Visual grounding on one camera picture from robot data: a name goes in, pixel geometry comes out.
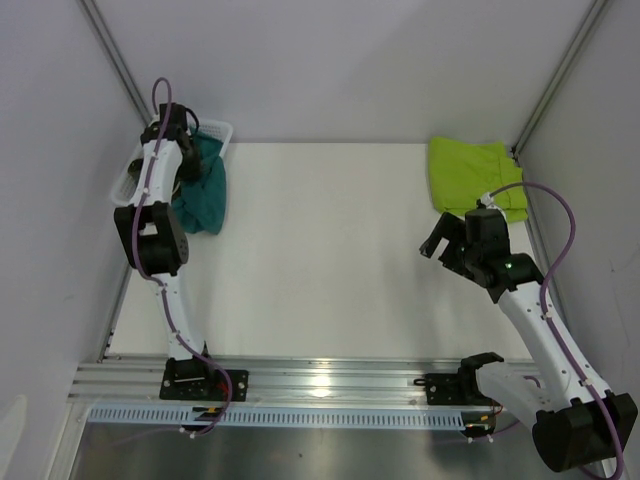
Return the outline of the teal green shorts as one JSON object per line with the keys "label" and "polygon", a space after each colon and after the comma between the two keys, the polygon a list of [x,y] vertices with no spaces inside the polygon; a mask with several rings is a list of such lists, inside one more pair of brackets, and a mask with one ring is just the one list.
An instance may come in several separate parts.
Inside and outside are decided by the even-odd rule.
{"label": "teal green shorts", "polygon": [[227,207],[226,170],[220,155],[223,143],[197,133],[195,144],[202,157],[202,175],[181,185],[172,208],[185,232],[217,235],[223,228]]}

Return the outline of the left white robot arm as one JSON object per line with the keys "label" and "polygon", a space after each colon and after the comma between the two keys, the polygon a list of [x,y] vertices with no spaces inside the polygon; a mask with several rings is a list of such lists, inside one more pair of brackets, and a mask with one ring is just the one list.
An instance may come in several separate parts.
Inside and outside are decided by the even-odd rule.
{"label": "left white robot arm", "polygon": [[202,174],[201,154],[187,120],[191,113],[171,101],[159,107],[158,120],[141,135],[136,189],[127,205],[115,209],[114,221],[129,264],[151,287],[164,317],[168,360],[163,386],[182,386],[192,398],[204,400],[215,392],[217,376],[204,359],[206,341],[193,325],[183,292],[189,244],[172,208],[181,184]]}

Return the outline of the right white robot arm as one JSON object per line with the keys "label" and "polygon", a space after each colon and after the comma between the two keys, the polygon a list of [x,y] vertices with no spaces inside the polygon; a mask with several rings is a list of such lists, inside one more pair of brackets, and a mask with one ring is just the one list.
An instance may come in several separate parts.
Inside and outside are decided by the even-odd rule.
{"label": "right white robot arm", "polygon": [[493,352],[462,360],[456,382],[468,403],[492,400],[532,435],[545,465],[554,472],[613,458],[624,468],[624,448],[638,416],[627,393],[616,394],[589,365],[563,323],[542,299],[543,276],[526,253],[511,250],[508,226],[493,209],[459,218],[444,213],[420,247],[430,258],[447,243],[443,267],[485,289],[511,321],[533,359],[536,386]]}

